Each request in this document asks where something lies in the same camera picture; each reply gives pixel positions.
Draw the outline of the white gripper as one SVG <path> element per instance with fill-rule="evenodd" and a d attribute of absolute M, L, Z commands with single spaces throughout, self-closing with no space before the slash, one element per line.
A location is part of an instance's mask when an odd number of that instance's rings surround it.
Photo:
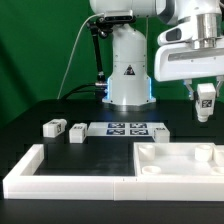
<path fill-rule="evenodd" d="M 155 55 L 154 76 L 159 82 L 184 80 L 189 99 L 195 100 L 192 80 L 216 77 L 216 97 L 224 84 L 224 36 L 194 42 L 192 35 L 179 26 L 158 36 L 159 49 Z"/>

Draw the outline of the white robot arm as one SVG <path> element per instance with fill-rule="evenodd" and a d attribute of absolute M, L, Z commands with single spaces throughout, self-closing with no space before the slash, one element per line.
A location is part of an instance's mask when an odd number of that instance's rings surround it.
<path fill-rule="evenodd" d="M 158 36 L 154 76 L 159 82 L 224 79 L 224 35 L 219 0 L 89 0 L 101 33 L 113 36 L 113 72 L 103 103 L 137 110 L 155 99 L 147 75 L 146 37 L 131 24 L 158 17 L 173 27 Z"/>

